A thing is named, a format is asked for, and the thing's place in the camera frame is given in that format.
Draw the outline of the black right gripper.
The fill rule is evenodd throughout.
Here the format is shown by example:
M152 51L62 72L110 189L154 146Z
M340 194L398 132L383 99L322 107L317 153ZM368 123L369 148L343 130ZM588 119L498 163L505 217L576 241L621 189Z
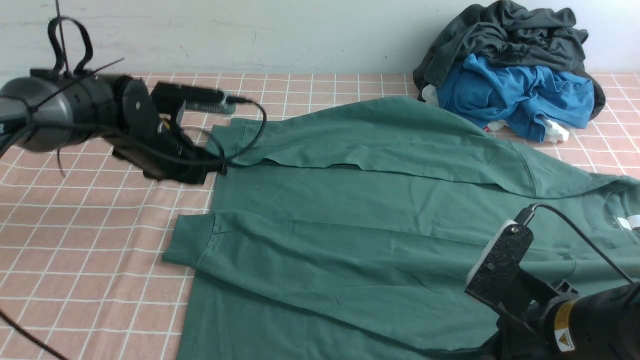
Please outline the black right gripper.
M498 315L497 331L481 347L483 360L559 360L553 323L560 305L578 298L567 281L553 285L521 268L534 240L521 224L506 228L480 265L467 295Z

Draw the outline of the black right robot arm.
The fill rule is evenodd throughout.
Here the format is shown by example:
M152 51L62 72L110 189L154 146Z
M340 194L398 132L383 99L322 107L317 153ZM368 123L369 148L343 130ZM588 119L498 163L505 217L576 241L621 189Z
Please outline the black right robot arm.
M532 231L503 223L469 271L465 292L498 315L484 360L637 360L639 283L579 296L521 268Z

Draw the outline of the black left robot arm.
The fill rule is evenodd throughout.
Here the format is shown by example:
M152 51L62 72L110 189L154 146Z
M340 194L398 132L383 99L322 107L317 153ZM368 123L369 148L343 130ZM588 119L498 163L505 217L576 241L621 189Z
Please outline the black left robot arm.
M230 114L219 89L145 82L128 75L46 77L34 72L1 89L1 152L16 145L47 153L104 139L112 155L158 182L201 185L210 173L225 174L222 149L212 153L183 130L186 111Z

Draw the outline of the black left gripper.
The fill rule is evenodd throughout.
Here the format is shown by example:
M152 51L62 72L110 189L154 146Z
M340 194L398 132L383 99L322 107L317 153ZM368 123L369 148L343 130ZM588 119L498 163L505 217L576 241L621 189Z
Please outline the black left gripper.
M110 133L112 155L142 170L145 178L203 185L210 173L225 176L229 162L222 146L218 153L196 145L176 121L152 116L133 117Z

